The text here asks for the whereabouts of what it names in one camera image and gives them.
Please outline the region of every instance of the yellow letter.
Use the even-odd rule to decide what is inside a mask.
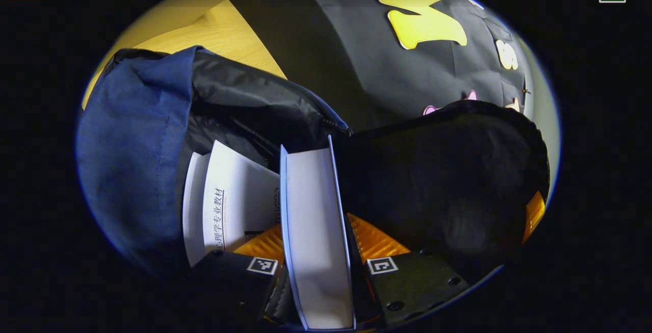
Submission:
[[[401,46],[414,49],[421,41],[452,40],[466,45],[466,33],[457,20],[431,8],[441,0],[379,0],[383,4],[403,8],[418,13],[405,15],[396,10],[389,11],[387,17],[396,32]]]

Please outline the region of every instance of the book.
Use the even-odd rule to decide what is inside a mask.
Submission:
[[[281,147],[280,193],[286,265],[304,329],[356,329],[332,147],[294,154]]]
[[[233,252],[280,223],[279,174],[214,141],[193,153],[184,189],[182,223],[188,262],[208,252]]]

